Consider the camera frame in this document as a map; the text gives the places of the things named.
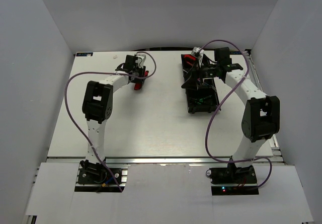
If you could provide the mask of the green black precision screwdriver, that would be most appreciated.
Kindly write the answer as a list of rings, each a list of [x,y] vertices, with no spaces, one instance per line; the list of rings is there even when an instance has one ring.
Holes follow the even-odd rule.
[[[212,95],[210,95],[210,96],[206,96],[206,97],[204,97],[204,98],[199,98],[198,100],[199,100],[202,104],[207,103],[207,101],[212,102]]]

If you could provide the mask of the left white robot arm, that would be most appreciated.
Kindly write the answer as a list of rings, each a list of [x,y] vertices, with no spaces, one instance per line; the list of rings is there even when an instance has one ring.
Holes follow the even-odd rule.
[[[125,63],[116,68],[115,74],[98,82],[88,82],[82,106],[88,126],[88,138],[91,141],[86,156],[88,162],[99,164],[105,159],[105,127],[112,114],[113,95],[130,83],[134,84],[135,90],[142,88],[144,78],[149,73],[144,65],[145,60],[146,56],[142,53],[127,55]]]

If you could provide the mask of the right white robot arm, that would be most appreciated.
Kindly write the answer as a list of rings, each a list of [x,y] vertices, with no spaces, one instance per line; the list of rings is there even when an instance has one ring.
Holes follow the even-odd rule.
[[[227,170],[228,179],[239,183],[245,178],[244,168],[252,165],[261,146],[280,129],[280,100],[276,96],[268,96],[259,90],[247,77],[239,64],[233,64],[227,47],[215,50],[215,62],[204,54],[204,50],[195,47],[189,56],[194,64],[185,74],[182,88],[198,91],[205,88],[205,79],[219,78],[231,92],[236,93],[245,106],[241,127],[243,138],[228,161],[235,166]]]

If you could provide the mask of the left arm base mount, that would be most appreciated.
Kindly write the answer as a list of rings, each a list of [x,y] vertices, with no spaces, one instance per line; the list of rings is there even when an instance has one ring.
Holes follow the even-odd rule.
[[[75,192],[120,193],[124,190],[127,169],[111,168],[109,172],[100,163],[80,161],[77,173]]]

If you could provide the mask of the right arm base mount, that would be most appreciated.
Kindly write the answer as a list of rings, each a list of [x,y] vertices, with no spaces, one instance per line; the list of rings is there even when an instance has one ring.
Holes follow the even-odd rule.
[[[206,177],[211,181],[212,196],[259,195],[254,167],[237,168],[228,164],[224,168],[210,168]]]

